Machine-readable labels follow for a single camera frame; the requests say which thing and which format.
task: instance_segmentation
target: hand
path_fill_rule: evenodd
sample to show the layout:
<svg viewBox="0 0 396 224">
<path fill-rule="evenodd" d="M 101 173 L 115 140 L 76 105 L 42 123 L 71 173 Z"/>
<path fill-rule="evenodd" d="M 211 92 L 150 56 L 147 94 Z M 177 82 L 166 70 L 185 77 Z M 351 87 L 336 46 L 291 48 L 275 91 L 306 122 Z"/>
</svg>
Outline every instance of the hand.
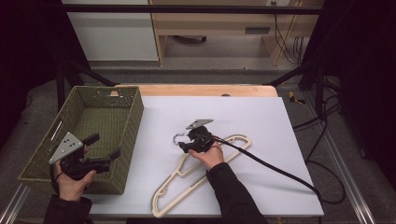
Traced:
<svg viewBox="0 0 396 224">
<path fill-rule="evenodd" d="M 59 185 L 59 198 L 66 201 L 79 202 L 84 189 L 88 187 L 96 176 L 96 171 L 89 171 L 82 179 L 76 181 L 68 175 L 62 173 L 59 161 L 56 162 L 58 174 L 57 182 Z"/>
<path fill-rule="evenodd" d="M 189 153 L 194 158 L 200 160 L 207 170 L 210 170 L 215 165 L 224 162 L 223 152 L 218 142 L 215 142 L 205 153 L 198 153 L 192 149 L 189 150 Z"/>
</svg>

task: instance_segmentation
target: black cable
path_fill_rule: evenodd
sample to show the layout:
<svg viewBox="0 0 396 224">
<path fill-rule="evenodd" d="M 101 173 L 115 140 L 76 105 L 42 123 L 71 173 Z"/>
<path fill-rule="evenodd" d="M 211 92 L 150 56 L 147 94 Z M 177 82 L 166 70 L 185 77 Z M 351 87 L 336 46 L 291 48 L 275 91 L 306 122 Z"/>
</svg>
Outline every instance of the black cable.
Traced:
<svg viewBox="0 0 396 224">
<path fill-rule="evenodd" d="M 320 205 L 322 205 L 322 199 L 321 199 L 320 192 L 314 186 L 308 184 L 307 182 L 305 182 L 301 178 L 299 178 L 299 177 L 297 177 L 295 175 L 289 174 L 288 172 L 285 172 L 285 171 L 283 171 L 283 170 L 281 170 L 281 169 L 279 169 L 279 168 L 277 168 L 277 167 L 275 167 L 275 166 L 273 166 L 273 165 L 261 160 L 260 158 L 256 157 L 255 155 L 251 154 L 250 152 L 242 149 L 241 147 L 234 146 L 233 144 L 225 141 L 224 139 L 217 138 L 217 137 L 206 136 L 206 135 L 202 135 L 202 134 L 196 134 L 196 136 L 203 137 L 203 138 L 208 138 L 208 139 L 217 141 L 219 143 L 222 143 L 224 145 L 227 145 L 229 147 L 233 147 L 233 148 L 237 149 L 238 151 L 242 152 L 243 154 L 247 155 L 248 157 L 250 157 L 254 161 L 260 163 L 261 165 L 264 165 L 264 166 L 270 168 L 271 170 L 274 170 L 274 171 L 276 171 L 276 172 L 278 172 L 278 173 L 280 173 L 282 175 L 285 175 L 285 176 L 287 176 L 287 177 L 289 177 L 289 178 L 291 178 L 291 179 L 293 179 L 293 180 L 305 185 L 306 187 L 308 187 L 309 189 L 314 191 L 314 193 L 317 194 L 317 197 L 318 197 L 318 200 L 320 202 Z"/>
<path fill-rule="evenodd" d="M 304 37 L 302 36 L 300 39 L 300 64 L 303 62 L 303 50 L 304 50 Z"/>
<path fill-rule="evenodd" d="M 332 99 L 333 97 L 336 97 L 336 96 L 337 96 L 337 94 L 332 95 L 332 96 L 328 97 L 328 98 L 324 101 L 324 103 L 323 103 L 324 110 L 323 110 L 323 111 L 327 111 L 327 109 L 326 109 L 326 104 L 329 102 L 330 99 Z M 309 161 L 309 158 L 311 158 L 312 154 L 313 154 L 314 151 L 316 150 L 316 148 L 317 148 L 317 146 L 318 146 L 318 144 L 319 144 L 319 142 L 320 142 L 320 139 L 323 137 L 323 135 L 324 135 L 325 132 L 326 132 L 326 128 L 327 128 L 327 114 L 326 114 L 326 113 L 323 113 L 323 121 L 324 121 L 323 130 L 322 130 L 322 132 L 321 132 L 321 134 L 320 134 L 320 136 L 319 136 L 317 142 L 314 144 L 314 146 L 312 147 L 312 149 L 311 149 L 311 151 L 309 152 L 308 156 L 306 157 L 305 163 L 306 163 L 306 161 Z"/>
<path fill-rule="evenodd" d="M 49 166 L 50 184 L 52 185 L 52 188 L 55 191 L 55 193 L 57 195 L 59 195 L 59 185 L 58 185 L 58 182 L 56 181 L 58 179 L 59 175 L 57 175 L 56 178 L 55 178 L 55 175 L 53 174 L 54 173 L 54 169 L 53 169 L 54 166 L 55 166 L 55 164 L 51 164 Z"/>
<path fill-rule="evenodd" d="M 61 172 L 60 174 L 58 174 L 55 178 L 55 181 L 58 181 L 59 176 L 61 176 L 64 172 Z"/>
<path fill-rule="evenodd" d="M 293 42 L 293 56 L 294 56 L 294 58 L 296 58 L 297 59 L 297 64 L 299 64 L 299 61 L 298 61 L 298 50 L 297 50 L 297 48 L 298 48 L 298 36 L 295 36 L 294 37 L 294 42 Z"/>
<path fill-rule="evenodd" d="M 327 172 L 329 172 L 332 176 L 334 176 L 337 179 L 337 181 L 340 183 L 340 186 L 342 188 L 343 195 L 341 196 L 341 199 L 339 199 L 337 201 L 333 201 L 333 202 L 323 199 L 323 202 L 324 203 L 329 203 L 329 204 L 342 203 L 344 201 L 344 199 L 347 197 L 347 191 L 346 191 L 344 183 L 341 181 L 340 177 L 338 177 L 338 175 L 336 175 L 332 170 L 330 170 L 327 166 L 321 164 L 320 162 L 309 160 L 309 161 L 306 161 L 306 164 L 308 164 L 308 163 L 315 164 L 315 165 L 325 169 Z"/>
<path fill-rule="evenodd" d="M 276 18 L 276 14 L 274 14 L 274 17 L 275 17 L 275 40 L 276 40 L 276 43 L 277 43 L 277 45 L 280 47 L 280 49 L 282 50 L 283 54 L 285 55 L 285 57 L 286 57 L 286 59 L 288 60 L 289 63 L 297 63 L 296 60 L 290 55 L 288 46 L 286 45 L 286 42 L 285 42 L 285 40 L 283 39 L 283 36 L 282 36 L 282 34 L 280 33 L 279 28 L 277 27 L 277 18 Z M 289 56 L 294 60 L 294 62 L 291 62 L 291 61 L 290 61 L 290 59 L 288 58 L 288 55 L 285 53 L 285 50 L 283 50 L 282 46 L 279 44 L 279 41 L 277 40 L 277 36 L 276 36 L 276 33 L 277 33 L 277 32 L 279 32 L 280 38 L 281 38 L 282 41 L 283 41 L 283 45 L 285 46 L 286 51 L 288 52 Z"/>
<path fill-rule="evenodd" d="M 33 102 L 32 96 L 26 95 L 26 97 L 27 97 L 30 101 L 29 101 L 29 103 L 27 103 L 27 105 L 26 105 L 26 107 L 25 107 L 24 109 L 26 109 L 27 107 L 29 107 L 29 106 L 32 104 L 32 102 Z"/>
<path fill-rule="evenodd" d="M 326 112 L 326 113 L 327 113 L 327 116 L 329 116 L 330 114 L 332 114 L 332 113 L 334 113 L 334 112 L 336 112 L 336 111 L 339 111 L 340 108 L 336 108 L 336 109 L 332 110 L 334 107 L 336 107 L 336 106 L 338 106 L 338 105 L 339 105 L 339 104 L 333 105 L 331 108 L 329 108 L 328 111 Z M 303 130 L 305 130 L 305 129 L 308 129 L 308 128 L 312 127 L 312 126 L 315 126 L 315 125 L 320 124 L 321 122 L 323 122 L 323 120 L 321 120 L 321 121 L 319 121 L 319 122 L 312 123 L 313 121 L 315 121 L 315 120 L 317 120 L 317 119 L 319 119 L 319 117 L 316 117 L 316 118 L 314 118 L 314 119 L 311 119 L 311 120 L 309 120 L 309 121 L 306 122 L 306 123 L 297 125 L 296 128 L 293 127 L 294 132 L 296 133 L 296 132 L 303 131 Z"/>
<path fill-rule="evenodd" d="M 327 97 L 327 99 L 324 101 L 325 104 L 327 104 L 327 102 L 328 102 L 330 99 L 334 98 L 334 97 L 337 98 L 337 97 L 338 97 L 338 94 L 336 93 L 336 94 L 333 94 L 333 95 Z"/>
</svg>

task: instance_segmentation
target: white table surface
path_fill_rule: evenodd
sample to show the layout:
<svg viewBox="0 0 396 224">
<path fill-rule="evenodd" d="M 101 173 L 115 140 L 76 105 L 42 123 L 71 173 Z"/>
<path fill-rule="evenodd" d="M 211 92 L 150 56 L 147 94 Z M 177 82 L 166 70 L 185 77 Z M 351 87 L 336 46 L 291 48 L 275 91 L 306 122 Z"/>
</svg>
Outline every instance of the white table surface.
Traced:
<svg viewBox="0 0 396 224">
<path fill-rule="evenodd" d="M 173 143 L 173 137 L 176 133 L 187 133 L 186 127 L 196 119 L 213 119 L 206 128 L 219 137 L 237 133 L 249 137 L 252 145 L 247 150 L 250 153 L 312 184 L 280 97 L 144 96 L 143 104 L 145 110 L 126 190 L 122 195 L 86 195 L 93 202 L 91 214 L 153 217 L 152 195 L 175 170 L 183 154 Z M 223 147 L 225 154 L 234 150 Z M 189 158 L 188 165 L 195 162 L 196 159 Z M 230 165 L 265 216 L 323 216 L 316 194 L 302 184 L 243 154 Z M 177 178 L 161 197 L 160 209 L 204 174 L 202 166 L 186 178 Z M 219 204 L 206 181 L 166 216 L 218 215 Z"/>
</svg>

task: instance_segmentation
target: aluminum rail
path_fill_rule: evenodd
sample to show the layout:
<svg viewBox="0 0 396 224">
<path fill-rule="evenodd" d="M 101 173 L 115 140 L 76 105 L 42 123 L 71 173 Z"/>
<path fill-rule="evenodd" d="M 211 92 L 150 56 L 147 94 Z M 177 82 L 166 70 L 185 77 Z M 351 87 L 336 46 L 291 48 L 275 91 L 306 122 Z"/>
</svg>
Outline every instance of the aluminum rail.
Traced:
<svg viewBox="0 0 396 224">
<path fill-rule="evenodd" d="M 8 203 L 8 206 L 0 215 L 0 224 L 10 224 L 14 222 L 29 192 L 29 187 L 20 184 L 11 201 Z"/>
<path fill-rule="evenodd" d="M 307 92 L 303 91 L 303 95 L 307 100 L 312 114 L 316 117 L 318 114 L 314 107 L 313 93 L 311 92 L 308 94 Z M 320 123 L 318 126 L 322 132 L 324 129 L 324 124 Z M 344 159 L 342 158 L 336 144 L 332 140 L 331 134 L 328 131 L 326 131 L 324 134 L 324 140 L 326 141 L 327 149 L 335 170 L 340 175 L 339 177 L 346 187 L 346 194 L 350 203 L 352 204 L 353 209 L 355 210 L 359 221 L 361 224 L 375 224 L 375 219 L 370 211 L 370 208 L 368 207 L 366 201 L 364 201 L 364 198 L 355 182 L 355 179 L 352 176 L 352 173 L 350 173 L 349 169 L 347 168 L 347 164 L 344 162 Z"/>
</svg>

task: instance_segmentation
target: green woven basket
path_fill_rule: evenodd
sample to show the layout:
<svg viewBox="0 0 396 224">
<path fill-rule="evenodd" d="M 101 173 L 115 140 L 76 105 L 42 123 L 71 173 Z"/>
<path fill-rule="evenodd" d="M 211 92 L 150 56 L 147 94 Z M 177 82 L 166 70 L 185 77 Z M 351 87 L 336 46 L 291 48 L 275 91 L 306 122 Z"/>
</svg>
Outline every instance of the green woven basket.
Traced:
<svg viewBox="0 0 396 224">
<path fill-rule="evenodd" d="M 73 88 L 18 179 L 33 189 L 53 193 L 49 160 L 64 136 L 70 132 L 83 140 L 99 133 L 99 141 L 90 146 L 86 157 L 107 157 L 116 147 L 121 148 L 121 154 L 111 162 L 110 172 L 97 175 L 85 193 L 122 194 L 143 110 L 138 87 Z"/>
</svg>

